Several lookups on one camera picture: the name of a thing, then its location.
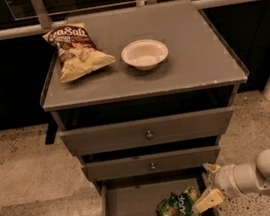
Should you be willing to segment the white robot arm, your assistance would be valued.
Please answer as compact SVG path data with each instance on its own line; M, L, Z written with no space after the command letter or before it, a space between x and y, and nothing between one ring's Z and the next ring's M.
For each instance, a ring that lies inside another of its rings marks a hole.
M254 162L219 166L204 163L213 175L213 187L206 188L193 204L193 212L206 212L226 198L240 198L248 193L270 196L270 150L263 150Z

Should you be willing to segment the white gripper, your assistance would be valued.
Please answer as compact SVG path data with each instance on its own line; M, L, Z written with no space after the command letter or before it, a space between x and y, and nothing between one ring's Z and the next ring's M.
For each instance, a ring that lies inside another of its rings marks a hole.
M234 168L235 165L224 165L203 163L204 169L210 173L215 174L214 186L217 188L206 188L199 199L193 204L192 209L195 213L206 212L214 206L220 205L225 197L233 198L239 197L240 191L235 183Z

